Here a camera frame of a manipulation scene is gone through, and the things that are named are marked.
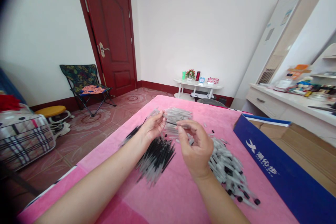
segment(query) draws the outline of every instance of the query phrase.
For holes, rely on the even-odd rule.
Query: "wooden door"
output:
[[[128,0],[86,0],[106,85],[119,96],[135,89]]]

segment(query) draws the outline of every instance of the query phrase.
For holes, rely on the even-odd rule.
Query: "table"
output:
[[[210,89],[210,93],[209,93],[208,98],[212,97],[212,91],[213,91],[213,89],[222,89],[223,88],[223,86],[220,86],[218,84],[210,85],[207,82],[200,83],[200,82],[197,82],[195,80],[174,79],[174,81],[176,81],[179,84],[178,93],[174,94],[175,98],[184,99],[184,100],[193,100],[193,99],[191,99],[191,97],[190,97],[189,94],[188,95],[184,95],[183,94],[184,85],[194,86],[194,93],[196,91],[196,87],[197,86],[203,87],[203,88],[205,88],[205,87],[209,88]]]
[[[246,99],[243,111],[257,114],[257,107],[270,118],[296,123],[336,147],[336,116],[308,107],[328,107],[327,103],[331,102],[315,101],[255,84],[250,84]]]
[[[250,190],[261,200],[260,208],[255,210],[235,199],[251,223],[298,223],[233,132],[234,124],[242,112],[161,95],[146,104],[79,161],[77,167],[64,179],[20,213],[19,220],[22,223],[33,223],[76,182],[116,152],[129,132],[155,108],[171,106],[193,112],[194,120],[207,124],[205,130],[208,133],[214,130],[216,137],[230,143],[227,147],[243,163]],[[175,157],[154,187],[148,189],[145,180],[136,184],[138,173],[132,172],[97,223],[210,223],[202,197],[183,161],[179,144],[176,143],[175,147]]]

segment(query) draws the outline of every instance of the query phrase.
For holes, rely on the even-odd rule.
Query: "yellow stool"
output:
[[[59,121],[53,121],[52,117],[58,116],[64,112],[68,114],[65,118]],[[61,135],[65,135],[66,133],[70,131],[70,124],[65,122],[65,119],[67,119],[68,117],[70,118],[75,117],[74,115],[71,115],[71,113],[67,110],[65,106],[52,106],[52,107],[43,108],[43,109],[35,111],[35,114],[44,115],[44,117],[49,122],[49,126],[55,138]]]

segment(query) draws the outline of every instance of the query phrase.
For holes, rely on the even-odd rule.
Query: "folding chair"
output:
[[[78,100],[84,105],[84,107],[88,110],[88,112],[90,113],[90,115],[92,117],[94,117],[97,114],[98,110],[100,109],[100,107],[103,103],[110,104],[114,107],[117,106],[116,104],[114,104],[113,100],[110,97],[110,90],[112,88],[111,87],[105,87],[98,82],[96,65],[60,65],[60,68],[61,68],[63,74],[66,76],[66,79],[69,82],[70,90],[73,92],[73,95],[76,99],[77,105],[78,105],[80,110],[82,110],[83,107],[81,107]],[[85,86],[90,86],[90,85],[94,85],[94,86],[101,87],[101,88],[105,89],[102,93],[103,94],[103,100],[101,101],[99,107],[97,108],[97,111],[94,114],[92,114],[92,112],[89,110],[89,108],[86,106],[86,104],[88,103],[88,101],[90,100],[91,97],[96,99],[96,100],[99,100],[94,96],[100,95],[101,93],[99,93],[99,94],[83,94],[82,89]],[[110,101],[113,104],[106,102],[105,101],[106,98],[109,98]]]

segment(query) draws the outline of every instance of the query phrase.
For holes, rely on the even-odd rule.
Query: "drawer handle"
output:
[[[257,98],[257,101],[258,101],[258,102],[261,102],[261,103],[265,103],[264,100],[261,100],[261,99],[259,99],[259,98]]]

